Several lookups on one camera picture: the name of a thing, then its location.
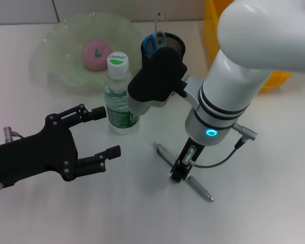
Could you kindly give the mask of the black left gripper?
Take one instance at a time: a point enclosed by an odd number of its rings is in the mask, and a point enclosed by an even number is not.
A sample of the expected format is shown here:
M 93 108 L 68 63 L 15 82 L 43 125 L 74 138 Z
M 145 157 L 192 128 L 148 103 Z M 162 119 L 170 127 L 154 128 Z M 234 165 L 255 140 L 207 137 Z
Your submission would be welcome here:
M 57 172 L 65 181 L 105 172 L 105 161 L 121 156 L 120 146 L 78 159 L 72 133 L 65 123 L 86 123 L 106 117 L 104 106 L 89 111 L 84 104 L 48 115 L 40 132 L 0 145 L 0 183 L 4 188 L 10 187 L 46 171 Z

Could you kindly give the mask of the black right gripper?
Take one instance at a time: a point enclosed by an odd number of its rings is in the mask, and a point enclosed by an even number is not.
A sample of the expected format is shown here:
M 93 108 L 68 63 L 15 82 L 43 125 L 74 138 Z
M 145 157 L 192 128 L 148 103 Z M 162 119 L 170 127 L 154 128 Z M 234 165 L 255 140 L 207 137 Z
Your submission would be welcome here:
M 194 162 L 198 159 L 205 146 L 188 138 L 184 148 L 178 156 L 176 163 L 173 165 L 170 173 L 170 179 L 176 183 L 185 180 L 193 167 Z

